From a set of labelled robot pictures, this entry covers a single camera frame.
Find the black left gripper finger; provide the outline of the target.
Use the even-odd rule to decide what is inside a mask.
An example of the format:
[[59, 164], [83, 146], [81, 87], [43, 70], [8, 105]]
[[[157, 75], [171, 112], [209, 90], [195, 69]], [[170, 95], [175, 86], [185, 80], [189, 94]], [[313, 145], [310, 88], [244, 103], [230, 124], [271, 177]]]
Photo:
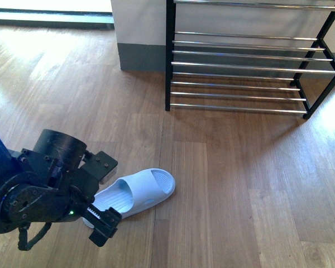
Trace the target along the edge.
[[100, 211], [93, 204], [87, 204], [82, 217], [93, 226], [89, 239], [98, 247], [103, 247], [107, 240], [114, 236], [122, 220], [122, 215], [114, 208], [109, 207], [107, 210]]

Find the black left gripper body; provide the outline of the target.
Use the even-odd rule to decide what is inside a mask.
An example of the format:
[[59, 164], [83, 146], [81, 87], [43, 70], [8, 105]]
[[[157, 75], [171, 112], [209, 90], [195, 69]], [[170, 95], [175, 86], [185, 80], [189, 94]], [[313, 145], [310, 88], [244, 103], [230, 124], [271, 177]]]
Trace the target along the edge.
[[0, 139], [0, 234], [32, 222], [77, 220], [117, 165], [53, 130], [44, 129], [33, 150], [12, 151]]

